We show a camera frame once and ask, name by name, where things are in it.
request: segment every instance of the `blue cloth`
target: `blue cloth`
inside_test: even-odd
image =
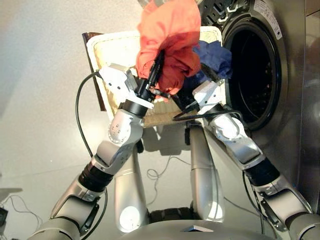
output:
[[[212,68],[219,78],[231,78],[232,54],[228,49],[222,47],[219,41],[211,43],[199,41],[199,46],[195,46],[193,51],[199,55],[200,62]],[[187,77],[183,82],[183,87],[192,89],[206,80],[209,80],[208,77],[200,70],[196,75]]]

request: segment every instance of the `black device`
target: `black device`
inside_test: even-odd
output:
[[[7,219],[8,211],[0,207],[0,227],[2,227]]]

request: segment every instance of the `washing machine door opening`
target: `washing machine door opening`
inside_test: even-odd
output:
[[[227,101],[243,114],[251,130],[271,119],[279,100],[281,66],[270,34],[252,21],[233,27],[224,38],[232,52],[233,74],[227,81]]]

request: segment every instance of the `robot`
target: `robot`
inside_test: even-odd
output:
[[[218,173],[213,165],[203,127],[194,121],[196,118],[204,118],[206,128],[225,145],[229,156],[242,170],[243,177],[248,177],[255,191],[262,197],[261,205],[267,220],[277,230],[289,231],[292,239],[318,239],[320,216],[313,214],[303,196],[247,136],[241,114],[223,110],[220,105],[222,89],[220,83],[215,81],[206,81],[192,92],[200,114],[175,118],[176,121],[191,120],[187,122],[186,140],[191,148],[191,187],[193,210],[197,218],[148,224],[146,202],[141,197],[143,187],[137,177],[139,167],[135,166],[136,146],[143,135],[143,117],[148,109],[152,109],[156,95],[164,95],[155,89],[163,64],[164,51],[161,51],[154,61],[149,78],[139,86],[128,69],[116,64],[103,67],[90,76],[102,78],[113,94],[121,94],[124,101],[96,154],[57,201],[50,219],[29,240],[86,239],[81,236],[91,228],[99,208],[97,202],[103,194],[107,198],[106,187],[113,178],[116,181],[117,226],[123,232],[130,232],[123,239],[270,239],[257,233],[230,229],[219,223],[222,211],[217,204],[219,192],[212,193],[220,184]],[[126,195],[128,193],[125,190],[128,188],[132,188],[131,195]],[[125,223],[126,218],[132,221]]]

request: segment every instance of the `laundry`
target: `laundry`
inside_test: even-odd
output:
[[[156,88],[176,94],[185,77],[200,70],[200,58],[193,47],[200,38],[201,16],[194,0],[173,0],[157,7],[151,1],[143,10],[140,51],[136,58],[139,77],[147,78],[159,50],[165,49],[164,67]]]
[[[221,79],[228,79],[232,76],[232,53],[221,46],[219,41],[207,43],[199,41],[198,46],[193,51],[200,57],[200,62],[213,69],[217,76]],[[202,70],[194,76],[187,77],[183,83],[186,89],[194,89],[206,80],[210,80]]]

